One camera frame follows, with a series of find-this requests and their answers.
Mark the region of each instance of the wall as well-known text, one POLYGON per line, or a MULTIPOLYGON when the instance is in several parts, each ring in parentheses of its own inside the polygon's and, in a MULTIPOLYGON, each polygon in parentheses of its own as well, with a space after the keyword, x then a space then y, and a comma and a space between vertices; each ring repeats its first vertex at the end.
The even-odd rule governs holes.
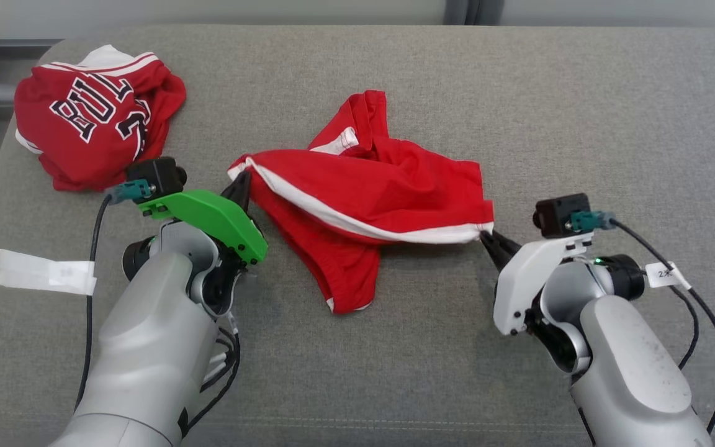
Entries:
POLYGON ((715 26, 715 0, 506 0, 500 23, 715 26))
POLYGON ((443 23, 446 0, 0 0, 0 40, 137 23, 443 23))

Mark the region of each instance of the white tape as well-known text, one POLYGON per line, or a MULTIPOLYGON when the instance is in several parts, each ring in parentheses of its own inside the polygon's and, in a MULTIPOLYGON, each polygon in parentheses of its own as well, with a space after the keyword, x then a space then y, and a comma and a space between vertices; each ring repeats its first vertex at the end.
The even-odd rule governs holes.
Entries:
POLYGON ((92 295, 95 266, 90 261, 52 261, 0 250, 0 286, 92 295))
POLYGON ((219 365, 217 365, 216 368, 213 368, 211 371, 209 371, 209 373, 206 374, 206 376, 204 377, 204 384, 205 384, 205 382, 208 382, 209 380, 213 379, 214 376, 216 376, 217 373, 219 373, 219 371, 222 371, 223 369, 225 369, 227 364, 228 363, 225 363, 225 362, 219 363, 219 365))
POLYGON ((650 287, 653 289, 657 287, 664 286, 677 286, 678 284, 683 286, 686 290, 691 289, 691 285, 683 274, 679 271, 675 263, 670 262, 672 270, 670 271, 667 266, 663 263, 652 263, 644 266, 644 271, 647 272, 647 282, 650 283, 650 287))
POLYGON ((236 328, 236 317, 233 316, 233 312, 228 311, 225 316, 228 318, 228 323, 230 323, 231 332, 236 335, 239 333, 239 328, 236 328))

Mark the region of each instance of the clothing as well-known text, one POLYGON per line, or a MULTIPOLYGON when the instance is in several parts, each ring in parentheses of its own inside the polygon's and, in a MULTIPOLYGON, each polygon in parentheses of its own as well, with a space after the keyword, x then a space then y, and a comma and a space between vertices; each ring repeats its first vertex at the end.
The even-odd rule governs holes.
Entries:
POLYGON ((390 138, 385 93, 353 94, 307 150, 245 155, 250 198, 316 278, 330 310, 374 299, 380 246, 466 243, 493 229, 493 204, 473 161, 390 138))
POLYGON ((161 155, 184 82, 153 53, 106 45, 78 65, 32 68, 15 94, 16 139, 38 153, 57 190, 103 190, 124 169, 161 155))

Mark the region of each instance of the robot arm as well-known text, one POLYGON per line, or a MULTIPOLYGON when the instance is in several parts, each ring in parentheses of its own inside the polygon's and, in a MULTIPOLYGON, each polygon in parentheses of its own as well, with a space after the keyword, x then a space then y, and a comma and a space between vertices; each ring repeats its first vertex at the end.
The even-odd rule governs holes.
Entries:
POLYGON ((246 214, 249 173, 220 196, 182 192, 185 176, 173 159, 145 161, 111 192, 115 203, 125 196, 143 215, 171 220, 125 250, 131 283, 101 327, 83 398, 52 447, 173 447, 190 427, 217 320, 230 318, 246 267, 267 246, 246 214))
POLYGON ((644 292, 626 255, 588 260, 593 232, 570 216, 587 196, 537 204, 545 240, 522 247, 482 235, 499 269, 493 319, 505 335, 528 332, 572 377, 570 394, 593 445, 710 447, 686 378, 630 303, 644 292))

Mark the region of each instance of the jersey lettering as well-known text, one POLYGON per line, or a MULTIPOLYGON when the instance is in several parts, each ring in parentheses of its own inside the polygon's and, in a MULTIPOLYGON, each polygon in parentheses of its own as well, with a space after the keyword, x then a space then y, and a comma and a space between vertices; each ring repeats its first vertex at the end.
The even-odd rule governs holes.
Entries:
POLYGON ((128 118, 117 124, 117 131, 120 132, 120 136, 124 141, 133 135, 134 129, 137 130, 137 147, 134 150, 133 160, 137 160, 145 150, 145 141, 148 139, 148 131, 145 129, 145 121, 147 119, 148 117, 145 115, 145 112, 133 111, 128 114, 128 118))
POLYGON ((68 93, 68 99, 83 105, 100 124, 107 124, 114 115, 114 105, 107 97, 98 93, 82 79, 74 79, 73 90, 68 93))
MULTIPOLYGON (((89 143, 97 125, 108 124, 115 114, 115 105, 107 99, 107 95, 113 94, 121 104, 128 94, 133 94, 134 89, 125 79, 109 79, 97 73, 80 73, 80 75, 94 79, 96 82, 88 84, 85 78, 77 77, 73 80, 68 98, 55 101, 51 104, 51 110, 76 127, 80 138, 89 143), (82 111, 86 111, 89 117, 86 117, 82 111)), ((136 160, 145 150, 148 140, 145 126, 151 120, 151 110, 147 101, 143 99, 134 99, 134 101, 142 110, 132 111, 116 127, 123 140, 134 135, 136 130, 137 147, 134 150, 134 160, 136 160)))
POLYGON ((103 76, 102 74, 90 73, 88 76, 100 82, 101 85, 108 88, 111 93, 114 93, 115 98, 117 98, 117 102, 123 102, 123 99, 125 99, 129 93, 134 91, 134 89, 131 88, 131 84, 129 84, 125 79, 117 79, 117 81, 120 82, 120 87, 117 87, 113 80, 103 76))
POLYGON ((70 122, 73 127, 76 127, 76 129, 79 130, 80 138, 82 138, 84 142, 90 142, 90 138, 93 136, 93 130, 96 129, 96 125, 79 113, 79 108, 76 107, 74 102, 67 99, 63 101, 54 101, 49 108, 51 108, 54 114, 70 122))

